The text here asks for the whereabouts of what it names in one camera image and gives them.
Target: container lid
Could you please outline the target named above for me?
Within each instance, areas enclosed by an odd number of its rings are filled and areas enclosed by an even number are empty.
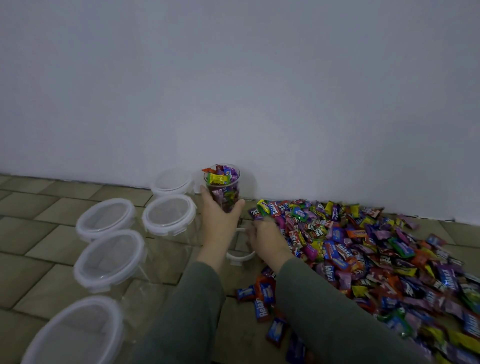
[[[123,342],[123,314],[109,297],[92,296],[68,306],[30,343],[22,364],[110,364]]]
[[[150,188],[157,196],[185,194],[193,185],[192,174],[180,168],[161,172],[151,183]]]
[[[91,241],[108,232],[129,228],[135,214],[135,206],[131,201],[112,198],[85,211],[75,228],[81,238]]]
[[[154,235],[178,235],[195,219],[197,206],[184,194],[171,194],[153,201],[142,215],[145,228]]]
[[[73,267],[77,282],[92,293],[107,292],[136,272],[146,259],[145,241],[139,232],[118,230],[91,243]]]

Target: gray sleeve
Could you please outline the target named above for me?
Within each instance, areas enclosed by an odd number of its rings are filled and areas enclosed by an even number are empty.
[[[131,363],[210,363],[225,293],[218,274],[195,262],[136,345]]]
[[[426,363],[402,340],[300,259],[276,279],[276,300],[293,330],[322,363]]]

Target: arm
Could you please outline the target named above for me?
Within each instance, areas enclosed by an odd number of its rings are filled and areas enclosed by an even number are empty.
[[[245,201],[226,214],[205,187],[204,245],[183,273],[147,335],[136,345],[131,363],[210,363],[220,309],[225,301],[218,273],[235,234]]]
[[[277,276],[278,306],[322,363],[423,363],[395,332],[332,287],[300,259]]]
[[[218,274],[205,263],[191,264],[131,363],[210,363],[224,301]]]

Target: tiled floor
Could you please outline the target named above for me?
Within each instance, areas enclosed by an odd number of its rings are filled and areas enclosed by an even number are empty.
[[[31,339],[49,319],[90,295],[72,274],[72,266],[86,247],[74,226],[91,206],[114,197],[131,200],[141,215],[152,194],[127,187],[0,175],[0,364],[18,364]],[[194,200],[201,208],[200,197],[196,195]],[[255,204],[247,201],[242,226],[251,224],[247,210]],[[413,235],[440,236],[448,242],[447,249],[466,263],[467,271],[480,275],[480,227],[416,220],[420,227]],[[127,314],[130,324],[142,332],[146,322],[143,316],[161,307],[178,284],[185,266],[198,255],[200,247],[185,249],[182,239],[164,244],[168,246],[170,261],[160,261],[158,265],[164,269],[167,286],[150,285],[140,280],[141,276],[134,276],[109,293],[114,298],[123,295],[125,307],[143,307]],[[152,250],[158,246],[151,237],[147,243]],[[235,250],[232,254],[246,254],[245,236],[239,234],[230,248]],[[263,267],[258,257],[240,267],[228,263],[223,266],[220,278],[229,297],[222,309],[212,360],[223,364],[285,362],[288,337],[280,350],[272,346],[265,340],[269,324],[257,324],[253,304],[239,305],[233,298],[234,290],[251,285]],[[134,300],[145,296],[150,297],[148,302]],[[132,341],[126,342],[116,364],[126,363],[133,347]]]

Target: pile of candy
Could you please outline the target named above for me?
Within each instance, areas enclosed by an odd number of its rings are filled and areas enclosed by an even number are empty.
[[[232,166],[217,164],[215,169],[206,168],[202,172],[205,172],[204,179],[213,199],[225,212],[230,212],[239,200],[240,171]]]
[[[382,209],[331,201],[261,200],[249,213],[273,217],[296,257],[427,359],[480,363],[480,279],[464,272],[438,236],[420,240],[405,231],[418,227],[405,216],[393,220]],[[259,322],[275,316],[267,339],[280,346],[287,320],[275,307],[273,271],[265,268],[237,299],[254,301]],[[462,332],[441,324],[445,316],[458,320]],[[304,353],[292,335],[287,361],[302,363]]]

